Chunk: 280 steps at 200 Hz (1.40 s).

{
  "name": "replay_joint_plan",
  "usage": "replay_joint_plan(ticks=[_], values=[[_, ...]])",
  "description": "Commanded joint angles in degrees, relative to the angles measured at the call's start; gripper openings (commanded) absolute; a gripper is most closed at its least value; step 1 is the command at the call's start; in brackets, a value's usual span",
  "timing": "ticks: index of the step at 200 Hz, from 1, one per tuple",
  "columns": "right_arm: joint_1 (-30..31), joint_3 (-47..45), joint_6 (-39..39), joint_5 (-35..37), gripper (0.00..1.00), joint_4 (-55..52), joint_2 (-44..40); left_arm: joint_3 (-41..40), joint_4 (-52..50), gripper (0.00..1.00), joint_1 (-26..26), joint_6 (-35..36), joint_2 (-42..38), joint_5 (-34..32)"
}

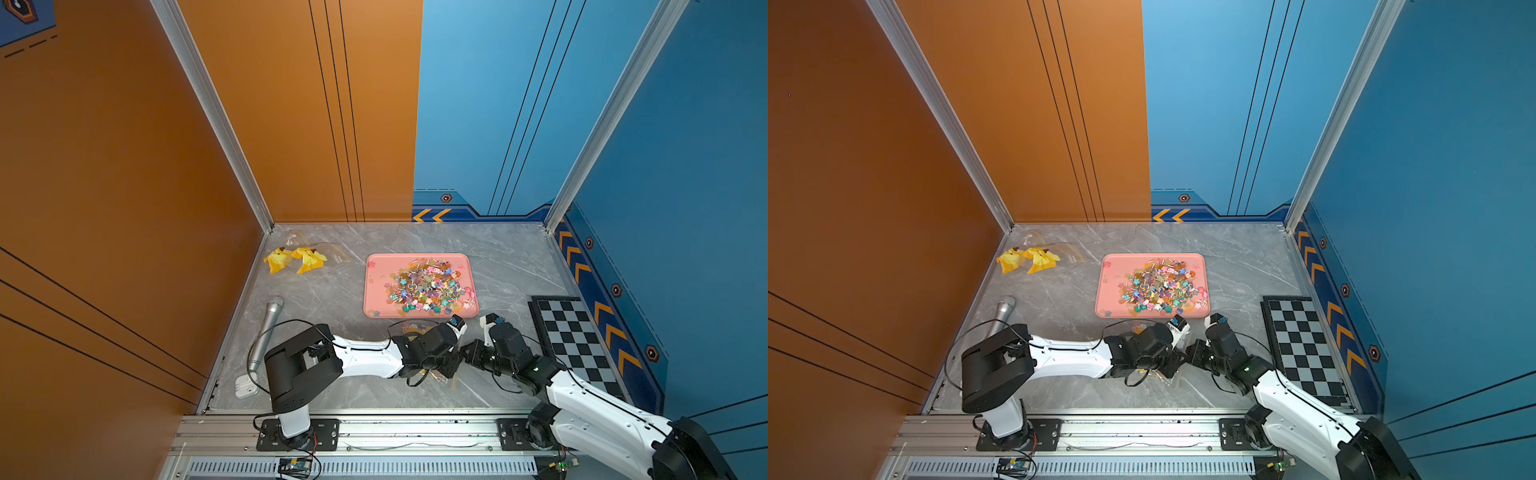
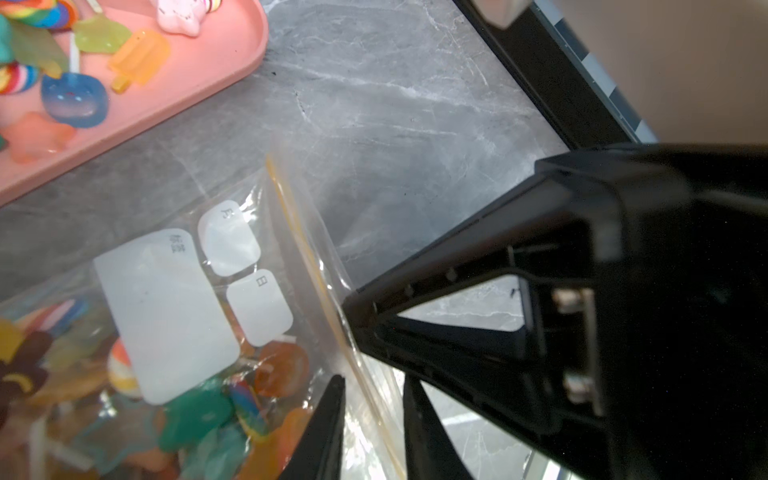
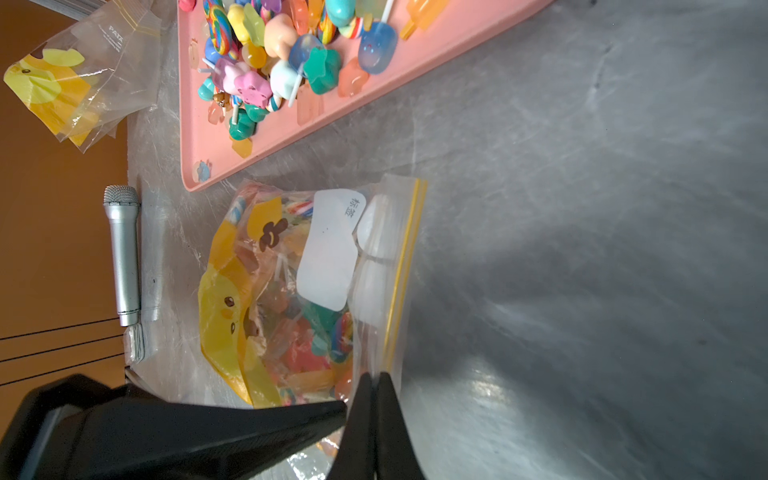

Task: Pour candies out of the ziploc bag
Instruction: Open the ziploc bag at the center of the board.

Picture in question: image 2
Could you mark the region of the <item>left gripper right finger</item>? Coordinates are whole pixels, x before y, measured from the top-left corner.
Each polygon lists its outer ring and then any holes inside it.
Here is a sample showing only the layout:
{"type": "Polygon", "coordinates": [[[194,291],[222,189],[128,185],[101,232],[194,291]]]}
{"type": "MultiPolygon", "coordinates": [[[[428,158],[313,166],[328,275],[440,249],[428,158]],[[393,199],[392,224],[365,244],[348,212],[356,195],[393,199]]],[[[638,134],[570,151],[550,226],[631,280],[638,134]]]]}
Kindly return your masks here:
{"type": "Polygon", "coordinates": [[[403,413],[408,479],[473,479],[458,456],[421,381],[411,375],[405,377],[403,413]]]}

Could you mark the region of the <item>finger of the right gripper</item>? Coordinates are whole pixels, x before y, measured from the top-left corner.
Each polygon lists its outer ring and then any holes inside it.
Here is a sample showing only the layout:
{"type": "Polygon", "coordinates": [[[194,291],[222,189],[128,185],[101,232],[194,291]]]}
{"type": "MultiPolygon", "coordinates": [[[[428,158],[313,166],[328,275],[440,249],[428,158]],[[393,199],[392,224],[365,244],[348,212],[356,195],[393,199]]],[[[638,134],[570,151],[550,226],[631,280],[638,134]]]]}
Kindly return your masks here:
{"type": "Polygon", "coordinates": [[[593,183],[535,174],[351,294],[352,324],[375,324],[430,300],[504,275],[534,284],[589,277],[589,238],[579,208],[593,183]]]}
{"type": "Polygon", "coordinates": [[[349,311],[359,348],[416,376],[510,431],[552,432],[547,369],[536,338],[372,311],[349,311]]]}

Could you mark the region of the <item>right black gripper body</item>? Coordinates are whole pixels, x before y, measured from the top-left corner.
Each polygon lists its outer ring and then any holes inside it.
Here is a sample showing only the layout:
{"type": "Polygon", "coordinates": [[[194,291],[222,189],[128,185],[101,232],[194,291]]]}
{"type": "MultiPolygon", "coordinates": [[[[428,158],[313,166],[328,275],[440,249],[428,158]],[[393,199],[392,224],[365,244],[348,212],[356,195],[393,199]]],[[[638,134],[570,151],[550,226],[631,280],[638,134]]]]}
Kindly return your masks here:
{"type": "Polygon", "coordinates": [[[535,166],[515,248],[589,392],[538,445],[590,479],[767,475],[767,151],[627,146],[535,166]]]}

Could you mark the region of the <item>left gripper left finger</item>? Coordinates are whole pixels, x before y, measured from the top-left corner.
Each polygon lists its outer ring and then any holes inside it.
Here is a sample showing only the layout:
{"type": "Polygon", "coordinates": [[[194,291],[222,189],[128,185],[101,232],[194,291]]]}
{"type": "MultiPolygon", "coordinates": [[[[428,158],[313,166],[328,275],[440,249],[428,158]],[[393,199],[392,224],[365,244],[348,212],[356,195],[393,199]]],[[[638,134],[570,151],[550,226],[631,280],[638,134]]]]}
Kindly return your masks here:
{"type": "Polygon", "coordinates": [[[346,381],[334,375],[280,480],[339,480],[342,470],[346,381]]]}

